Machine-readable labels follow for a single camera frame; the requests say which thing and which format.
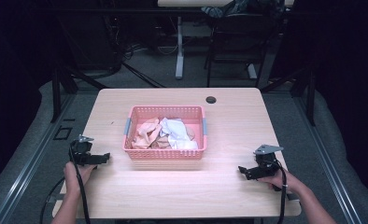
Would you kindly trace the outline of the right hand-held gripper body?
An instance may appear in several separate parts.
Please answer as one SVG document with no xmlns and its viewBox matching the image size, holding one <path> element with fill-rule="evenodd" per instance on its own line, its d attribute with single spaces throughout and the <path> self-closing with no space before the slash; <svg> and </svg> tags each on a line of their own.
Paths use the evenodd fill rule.
<svg viewBox="0 0 368 224">
<path fill-rule="evenodd" d="M 273 176 L 280 167 L 276 158 L 276 152 L 283 150 L 283 147 L 261 145 L 254 151 L 255 161 L 258 163 L 254 177 L 256 179 Z"/>
</svg>

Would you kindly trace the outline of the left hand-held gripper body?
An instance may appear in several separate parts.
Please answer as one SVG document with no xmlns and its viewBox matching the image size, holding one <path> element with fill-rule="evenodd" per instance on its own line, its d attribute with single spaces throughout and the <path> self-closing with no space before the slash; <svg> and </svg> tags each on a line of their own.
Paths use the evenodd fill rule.
<svg viewBox="0 0 368 224">
<path fill-rule="evenodd" d="M 93 138 L 82 134 L 75 138 L 69 146 L 70 161 L 79 165 L 90 164 L 92 141 Z"/>
</svg>

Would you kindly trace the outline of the person's right hand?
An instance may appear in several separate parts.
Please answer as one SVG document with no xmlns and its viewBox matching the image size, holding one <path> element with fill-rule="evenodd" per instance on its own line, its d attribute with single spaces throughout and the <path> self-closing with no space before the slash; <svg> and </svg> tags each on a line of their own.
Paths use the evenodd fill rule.
<svg viewBox="0 0 368 224">
<path fill-rule="evenodd" d="M 258 181 L 277 186 L 279 188 L 286 187 L 286 190 L 297 193 L 302 182 L 287 170 L 277 171 L 273 176 L 258 178 Z"/>
</svg>

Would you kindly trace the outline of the person's left hand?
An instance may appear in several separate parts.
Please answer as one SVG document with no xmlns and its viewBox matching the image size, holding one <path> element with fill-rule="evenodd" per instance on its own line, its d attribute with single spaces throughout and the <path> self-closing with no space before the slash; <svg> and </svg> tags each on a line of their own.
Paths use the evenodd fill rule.
<svg viewBox="0 0 368 224">
<path fill-rule="evenodd" d="M 86 184 L 94 169 L 95 165 L 75 167 L 74 163 L 69 161 L 64 167 L 66 193 L 71 196 L 79 195 L 80 186 L 78 182 L 78 176 L 81 177 L 82 183 Z"/>
</svg>

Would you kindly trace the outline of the peach cloth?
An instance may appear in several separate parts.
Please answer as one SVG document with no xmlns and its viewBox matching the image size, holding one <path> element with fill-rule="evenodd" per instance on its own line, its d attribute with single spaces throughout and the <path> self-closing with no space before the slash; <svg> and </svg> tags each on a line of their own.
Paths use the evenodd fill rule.
<svg viewBox="0 0 368 224">
<path fill-rule="evenodd" d="M 147 149 L 157 139 L 162 126 L 158 118 L 148 119 L 136 130 L 133 149 Z"/>
</svg>

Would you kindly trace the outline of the black metal stand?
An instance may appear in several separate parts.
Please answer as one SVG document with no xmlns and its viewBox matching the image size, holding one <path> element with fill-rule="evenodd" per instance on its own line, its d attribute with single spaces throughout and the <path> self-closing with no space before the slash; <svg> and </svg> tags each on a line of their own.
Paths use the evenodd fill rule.
<svg viewBox="0 0 368 224">
<path fill-rule="evenodd" d="M 68 94 L 76 94 L 78 92 L 78 85 L 74 81 L 75 77 L 85 81 L 98 90 L 106 89 L 106 85 L 86 76 L 79 70 L 68 65 L 63 65 L 62 63 L 56 63 L 51 77 L 53 102 L 51 123 L 55 122 L 62 113 L 61 88 L 64 88 Z"/>
<path fill-rule="evenodd" d="M 316 65 L 310 63 L 303 68 L 298 69 L 292 74 L 281 77 L 272 84 L 268 84 L 266 87 L 261 88 L 262 93 L 269 92 L 275 88 L 283 85 L 289 80 L 294 80 L 294 84 L 290 89 L 290 94 L 293 97 L 302 97 L 306 94 L 306 104 L 305 104 L 305 116 L 312 126 L 315 126 L 314 120 L 314 105 L 315 105 L 315 95 L 316 95 L 316 76 L 314 74 L 314 69 Z"/>
</svg>

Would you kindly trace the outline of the pink plastic basket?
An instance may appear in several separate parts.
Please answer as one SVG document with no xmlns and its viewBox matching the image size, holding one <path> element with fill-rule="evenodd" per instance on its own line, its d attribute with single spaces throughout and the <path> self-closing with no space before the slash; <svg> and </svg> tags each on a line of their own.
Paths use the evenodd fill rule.
<svg viewBox="0 0 368 224">
<path fill-rule="evenodd" d="M 195 132 L 197 149 L 133 149 L 135 132 L 148 119 L 182 119 Z M 206 149 L 205 111 L 200 105 L 135 105 L 124 128 L 122 149 L 132 160 L 200 160 Z"/>
</svg>

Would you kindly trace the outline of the white cloth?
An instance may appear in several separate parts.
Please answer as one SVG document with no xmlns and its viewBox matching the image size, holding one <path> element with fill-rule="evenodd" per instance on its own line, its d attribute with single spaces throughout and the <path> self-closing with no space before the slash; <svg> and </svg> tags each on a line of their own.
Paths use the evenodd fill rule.
<svg viewBox="0 0 368 224">
<path fill-rule="evenodd" d="M 182 119 L 163 118 L 160 137 L 166 137 L 172 149 L 197 149 L 194 130 L 185 125 Z"/>
</svg>

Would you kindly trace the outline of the black chair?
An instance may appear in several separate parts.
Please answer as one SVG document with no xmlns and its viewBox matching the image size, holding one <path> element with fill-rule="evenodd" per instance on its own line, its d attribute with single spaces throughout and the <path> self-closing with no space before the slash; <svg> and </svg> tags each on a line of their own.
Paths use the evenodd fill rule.
<svg viewBox="0 0 368 224">
<path fill-rule="evenodd" d="M 262 14 L 238 13 L 214 19 L 204 66 L 206 86 L 211 86 L 214 63 L 243 64 L 246 72 L 253 63 L 258 76 L 255 80 L 259 83 L 275 30 L 274 20 Z"/>
</svg>

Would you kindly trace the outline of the dark patterned cloth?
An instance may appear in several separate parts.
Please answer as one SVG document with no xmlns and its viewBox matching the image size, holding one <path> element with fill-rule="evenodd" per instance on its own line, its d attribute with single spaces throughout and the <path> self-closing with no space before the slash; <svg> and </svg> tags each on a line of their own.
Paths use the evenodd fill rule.
<svg viewBox="0 0 368 224">
<path fill-rule="evenodd" d="M 223 7 L 202 7 L 212 18 L 223 18 L 238 13 L 262 14 L 279 18 L 285 10 L 285 0 L 233 0 Z"/>
</svg>

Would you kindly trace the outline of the aluminium rail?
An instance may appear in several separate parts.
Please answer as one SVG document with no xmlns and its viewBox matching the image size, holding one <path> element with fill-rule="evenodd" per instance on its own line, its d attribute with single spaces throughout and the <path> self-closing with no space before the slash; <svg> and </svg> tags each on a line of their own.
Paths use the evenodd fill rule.
<svg viewBox="0 0 368 224">
<path fill-rule="evenodd" d="M 296 104 L 297 109 L 301 113 L 301 117 L 306 129 L 312 136 L 312 139 L 316 145 L 316 151 L 321 167 L 329 180 L 333 194 L 340 205 L 347 223 L 364 224 L 361 220 L 360 214 L 356 210 L 352 200 L 349 197 L 347 188 L 344 186 L 339 174 L 337 173 L 336 167 L 333 164 L 328 150 L 319 134 L 318 127 L 316 125 L 312 125 L 306 115 L 305 103 L 301 98 L 298 97 L 293 97 L 293 102 Z"/>
<path fill-rule="evenodd" d="M 51 122 L 52 100 L 43 96 L 35 120 L 0 175 L 0 224 L 48 224 L 60 198 L 67 142 L 76 132 L 76 95 L 63 97 L 62 114 Z"/>
</svg>

